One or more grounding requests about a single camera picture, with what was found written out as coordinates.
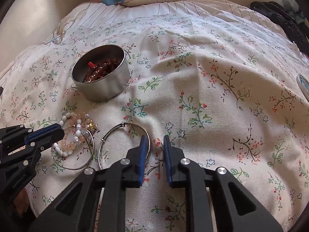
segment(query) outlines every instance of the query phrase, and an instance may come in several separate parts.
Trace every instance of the white bead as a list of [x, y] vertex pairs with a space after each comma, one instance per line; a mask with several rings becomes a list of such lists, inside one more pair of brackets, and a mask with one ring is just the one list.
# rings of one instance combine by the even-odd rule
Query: white bead
[[79, 137], [80, 135], [81, 135], [81, 131], [80, 131], [80, 130], [77, 130], [77, 131], [75, 132], [75, 136]]

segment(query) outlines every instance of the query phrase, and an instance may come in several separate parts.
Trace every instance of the black fabric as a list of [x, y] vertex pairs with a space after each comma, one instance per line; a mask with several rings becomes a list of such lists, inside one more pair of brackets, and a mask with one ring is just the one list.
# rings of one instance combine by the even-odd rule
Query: black fabric
[[309, 43], [305, 33], [295, 19], [280, 4], [276, 2], [253, 2], [250, 7], [279, 25], [288, 39], [297, 44], [300, 52], [309, 55]]

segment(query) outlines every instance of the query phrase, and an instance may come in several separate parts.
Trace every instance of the floral fabric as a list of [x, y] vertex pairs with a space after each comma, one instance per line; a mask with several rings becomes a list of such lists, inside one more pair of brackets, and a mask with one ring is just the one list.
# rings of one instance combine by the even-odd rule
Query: floral fabric
[[[183, 189], [168, 187], [163, 136], [208, 169], [226, 167], [287, 231], [309, 200], [309, 103], [296, 75], [309, 61], [282, 29], [226, 0], [186, 0], [125, 8], [85, 3], [60, 24], [58, 44], [28, 48], [3, 74], [0, 123], [37, 130], [67, 112], [86, 111], [98, 123], [98, 169], [123, 158], [143, 133], [113, 133], [98, 157], [100, 138], [115, 124], [148, 130], [152, 155], [144, 184], [128, 189], [126, 231], [185, 231]], [[102, 44], [126, 52], [132, 79], [107, 103], [91, 103], [70, 78], [74, 63]], [[89, 156], [89, 151], [71, 155]], [[56, 166], [50, 150], [27, 185], [38, 216], [80, 173]]]

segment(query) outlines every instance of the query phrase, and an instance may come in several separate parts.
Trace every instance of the bed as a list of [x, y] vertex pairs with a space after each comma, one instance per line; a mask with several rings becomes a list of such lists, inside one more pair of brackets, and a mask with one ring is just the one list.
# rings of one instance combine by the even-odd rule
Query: bed
[[[309, 76], [308, 59], [280, 27], [233, 2], [149, 1], [83, 3], [49, 38], [57, 39], [18, 55], [1, 74], [1, 127], [36, 130], [86, 111], [99, 126], [96, 145], [123, 120], [147, 129], [152, 155], [143, 187], [127, 192], [127, 231], [185, 230], [184, 191], [166, 183], [164, 135], [200, 166], [226, 167], [288, 231], [309, 200], [309, 103], [295, 80]], [[91, 103], [70, 72], [103, 44], [124, 48], [132, 78], [117, 98]], [[138, 134], [113, 134], [90, 166], [98, 169], [99, 159], [110, 166], [138, 144]], [[27, 186], [35, 215], [79, 173], [57, 167], [43, 152]]]

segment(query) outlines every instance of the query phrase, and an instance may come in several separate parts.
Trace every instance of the silver bangle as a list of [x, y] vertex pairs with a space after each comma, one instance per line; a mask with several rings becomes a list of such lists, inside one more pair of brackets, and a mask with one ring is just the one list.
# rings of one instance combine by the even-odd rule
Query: silver bangle
[[148, 156], [150, 155], [150, 146], [151, 146], [151, 143], [150, 143], [150, 137], [149, 137], [149, 134], [148, 132], [146, 131], [146, 129], [144, 127], [142, 127], [141, 125], [138, 125], [138, 124], [135, 124], [135, 123], [129, 123], [129, 122], [121, 122], [120, 124], [117, 124], [115, 125], [112, 129], [110, 129], [105, 135], [103, 138], [101, 138], [101, 145], [100, 145], [100, 148], [98, 150], [98, 166], [100, 167], [100, 169], [102, 170], [103, 167], [101, 165], [101, 162], [100, 162], [100, 155], [101, 155], [101, 148], [103, 147], [104, 143], [106, 142], [106, 139], [108, 138], [108, 136], [115, 130], [121, 128], [121, 127], [125, 127], [126, 125], [134, 125], [134, 126], [137, 126], [139, 128], [141, 128], [147, 135], [147, 138], [148, 138], [148, 153], [147, 153], [147, 156], [146, 156], [146, 159], [148, 158]]
[[[68, 127], [68, 128], [66, 128], [66, 129], [64, 129], [64, 130], [68, 130], [68, 129], [70, 129], [70, 128], [76, 128], [76, 127], [71, 126], [71, 127]], [[84, 165], [82, 165], [81, 167], [78, 167], [78, 168], [68, 168], [68, 167], [64, 167], [64, 166], [60, 165], [59, 163], [57, 163], [57, 162], [55, 161], [55, 158], [54, 158], [54, 156], [53, 156], [53, 148], [51, 148], [50, 153], [51, 153], [52, 159], [53, 159], [54, 163], [56, 163], [56, 165], [58, 165], [58, 166], [60, 166], [60, 167], [62, 167], [62, 168], [64, 168], [64, 169], [67, 169], [67, 170], [80, 170], [80, 169], [83, 169], [84, 167], [88, 167], [88, 165], [90, 164], [90, 161], [92, 160], [92, 156], [93, 156], [93, 154], [94, 154], [94, 151], [95, 151], [95, 143], [94, 143], [94, 141], [93, 141], [93, 136], [92, 136], [91, 132], [90, 132], [89, 130], [85, 129], [85, 128], [82, 128], [82, 127], [81, 127], [81, 129], [82, 129], [82, 130], [85, 130], [86, 132], [88, 132], [88, 133], [90, 134], [91, 142], [92, 142], [92, 144], [93, 144], [93, 149], [91, 150], [91, 145], [88, 143], [87, 137], [85, 137], [85, 138], [86, 138], [86, 142], [87, 142], [87, 144], [88, 144], [88, 146], [89, 146], [89, 149], [90, 149], [90, 152], [91, 152], [89, 160], [88, 160]]]

